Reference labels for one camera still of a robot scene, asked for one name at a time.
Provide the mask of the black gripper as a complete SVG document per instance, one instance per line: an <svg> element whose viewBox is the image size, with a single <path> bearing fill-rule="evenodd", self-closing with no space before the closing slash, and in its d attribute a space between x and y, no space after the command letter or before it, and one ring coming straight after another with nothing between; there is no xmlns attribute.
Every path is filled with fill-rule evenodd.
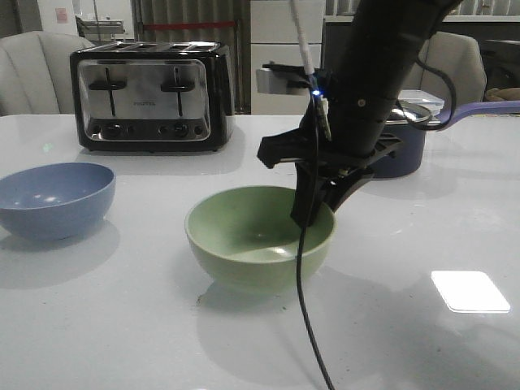
<svg viewBox="0 0 520 390"><path fill-rule="evenodd" d="M297 183L290 215L299 227L314 223L322 202L336 212L372 180L375 163L401 149L404 142L399 137L383 132L388 114L331 110L330 139L318 134L308 115L298 128L262 138L257 157L267 168L295 163ZM320 176L328 179L323 186Z"/></svg>

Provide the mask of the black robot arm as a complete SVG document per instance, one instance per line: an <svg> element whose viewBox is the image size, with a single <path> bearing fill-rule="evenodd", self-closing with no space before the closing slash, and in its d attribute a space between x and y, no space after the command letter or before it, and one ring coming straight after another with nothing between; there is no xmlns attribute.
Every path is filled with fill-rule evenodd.
<svg viewBox="0 0 520 390"><path fill-rule="evenodd" d="M398 138L383 133L386 120L423 44L457 4L362 1L335 73L309 65L262 66L262 89L304 88L310 95L299 127L263 138L258 149L268 168L295 164L291 217L299 227L310 226L322 204L337 210L373 177L373 164L400 147Z"/></svg>

